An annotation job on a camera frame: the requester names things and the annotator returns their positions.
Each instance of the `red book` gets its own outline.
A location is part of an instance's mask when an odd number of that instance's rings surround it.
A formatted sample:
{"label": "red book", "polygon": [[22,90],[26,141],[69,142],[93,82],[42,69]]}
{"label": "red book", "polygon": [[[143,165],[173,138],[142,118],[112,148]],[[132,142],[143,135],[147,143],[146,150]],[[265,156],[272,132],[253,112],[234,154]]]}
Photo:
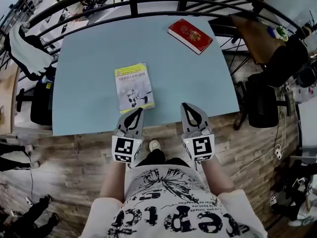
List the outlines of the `red book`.
{"label": "red book", "polygon": [[199,55],[212,43],[211,37],[183,18],[172,24],[168,33]]}

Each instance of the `white t-shirt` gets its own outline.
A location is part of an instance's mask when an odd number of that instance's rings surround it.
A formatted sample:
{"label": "white t-shirt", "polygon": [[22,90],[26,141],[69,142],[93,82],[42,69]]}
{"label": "white t-shirt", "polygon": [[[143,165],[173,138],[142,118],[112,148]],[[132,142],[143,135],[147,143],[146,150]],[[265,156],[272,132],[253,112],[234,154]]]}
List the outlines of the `white t-shirt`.
{"label": "white t-shirt", "polygon": [[216,197],[192,168],[135,167],[126,185],[124,204],[94,201],[81,238],[267,237],[243,190]]}

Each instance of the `black lettering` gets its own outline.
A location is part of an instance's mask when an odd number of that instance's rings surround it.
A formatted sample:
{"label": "black lettering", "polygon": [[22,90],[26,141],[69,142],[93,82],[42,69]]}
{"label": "black lettering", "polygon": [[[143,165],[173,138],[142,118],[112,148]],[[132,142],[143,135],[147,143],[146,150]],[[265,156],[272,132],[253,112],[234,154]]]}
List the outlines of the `black lettering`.
{"label": "black lettering", "polygon": [[205,233],[218,233],[221,228],[222,228],[222,220],[221,218],[215,214],[215,213],[211,213],[211,212],[204,212],[204,213],[200,213],[197,216],[198,219],[202,219],[202,218],[210,218],[212,221],[211,222],[201,222],[198,223],[198,227],[200,228],[201,231],[205,232]]}
{"label": "black lettering", "polygon": [[145,211],[150,213],[149,219],[145,220],[145,222],[149,223],[150,226],[155,226],[158,220],[157,208],[155,206],[150,206],[145,208]]}
{"label": "black lettering", "polygon": [[158,193],[158,191],[161,191],[161,189],[154,189],[152,191],[144,192],[144,193],[142,193],[142,195],[144,195],[144,196],[141,196],[139,198],[139,200],[147,200],[147,199],[159,198],[160,197],[160,193]]}
{"label": "black lettering", "polygon": [[190,207],[177,206],[178,214],[169,214],[164,220],[164,227],[166,230],[172,230],[174,232],[189,232],[195,230],[192,228],[190,220],[188,220],[188,212]]}
{"label": "black lettering", "polygon": [[125,214],[131,214],[133,216],[132,220],[127,221],[127,225],[130,227],[137,224],[142,217],[142,213],[139,209],[128,209],[125,211]]}
{"label": "black lettering", "polygon": [[239,229],[241,231],[241,233],[245,234],[246,232],[250,231],[250,228],[246,225],[240,225]]}
{"label": "black lettering", "polygon": [[238,236],[238,235],[240,234],[238,223],[231,217],[231,215],[230,215],[229,213],[226,213],[226,214],[224,215],[224,217],[228,218],[228,220],[229,220],[229,225],[230,225],[231,228],[232,228],[232,232],[231,232],[231,233],[228,231],[228,229],[226,229],[227,234],[229,235],[229,237]]}
{"label": "black lettering", "polygon": [[116,228],[122,227],[123,219],[124,219],[124,212],[120,211],[118,215],[116,216],[115,221],[111,225]]}

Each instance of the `person's legs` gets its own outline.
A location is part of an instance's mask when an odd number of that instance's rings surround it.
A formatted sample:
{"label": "person's legs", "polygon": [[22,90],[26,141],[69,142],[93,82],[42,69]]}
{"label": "person's legs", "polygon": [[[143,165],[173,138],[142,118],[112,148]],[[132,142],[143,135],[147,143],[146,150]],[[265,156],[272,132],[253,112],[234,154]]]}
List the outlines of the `person's legs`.
{"label": "person's legs", "polygon": [[0,172],[7,170],[30,170],[31,165],[29,163],[21,163],[17,161],[11,161],[0,157]]}
{"label": "person's legs", "polygon": [[44,210],[48,208],[50,200],[51,197],[48,195],[46,195],[44,198],[40,198],[38,203],[34,204],[27,213],[25,213],[10,226],[8,233],[22,234],[32,230],[34,221],[36,221],[44,212]]}
{"label": "person's legs", "polygon": [[59,223],[59,219],[57,214],[53,213],[49,219],[49,222],[46,225],[43,225],[39,228],[36,228],[32,231],[32,237],[34,238],[44,238],[48,236],[53,228],[57,226]]}
{"label": "person's legs", "polygon": [[189,165],[187,165],[187,163],[180,158],[173,158],[173,159],[167,160],[165,162],[165,164],[180,165],[180,166],[189,167]]}
{"label": "person's legs", "polygon": [[41,216],[44,210],[48,208],[50,201],[51,201],[51,197],[48,195],[46,195],[43,198],[40,198],[40,201],[34,204],[30,208],[30,210],[27,213],[25,213],[22,218],[14,222],[13,225],[16,225],[19,227],[26,227],[26,226],[32,225],[33,222],[36,221]]}
{"label": "person's legs", "polygon": [[23,152],[25,147],[21,145],[10,145],[7,143],[0,143],[0,155],[11,152]]}
{"label": "person's legs", "polygon": [[288,217],[290,220],[294,221],[297,219],[298,211],[301,205],[295,206],[285,206],[280,204],[273,204],[272,209],[275,214],[281,214],[285,217]]}
{"label": "person's legs", "polygon": [[147,166],[147,165],[162,165],[165,163],[165,155],[160,149],[155,149],[148,154],[148,156],[141,161],[137,167],[139,166]]}

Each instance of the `white sneaker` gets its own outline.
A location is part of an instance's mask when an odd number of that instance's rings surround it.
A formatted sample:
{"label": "white sneaker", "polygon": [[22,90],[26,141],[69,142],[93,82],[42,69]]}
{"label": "white sneaker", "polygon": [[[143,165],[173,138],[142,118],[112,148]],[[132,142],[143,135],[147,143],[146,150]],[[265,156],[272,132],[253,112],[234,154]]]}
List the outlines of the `white sneaker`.
{"label": "white sneaker", "polygon": [[17,215],[16,211],[11,211],[10,214],[11,214],[12,217],[14,217],[16,219],[18,218],[18,215]]}
{"label": "white sneaker", "polygon": [[38,169],[40,167],[40,162],[35,161],[31,163],[31,168],[32,169]]}
{"label": "white sneaker", "polygon": [[34,146],[33,145],[26,145],[25,146],[25,152],[31,156],[31,153],[34,151]]}
{"label": "white sneaker", "polygon": [[294,220],[294,221],[289,221],[288,225],[290,227],[300,227],[303,224],[302,220]]}
{"label": "white sneaker", "polygon": [[149,144],[149,148],[150,148],[150,152],[153,152],[155,149],[161,150],[160,144],[157,140],[152,140]]}
{"label": "white sneaker", "polygon": [[276,196],[273,195],[273,196],[271,197],[271,203],[270,203],[270,205],[272,206],[273,204],[276,204],[276,203],[277,203]]}

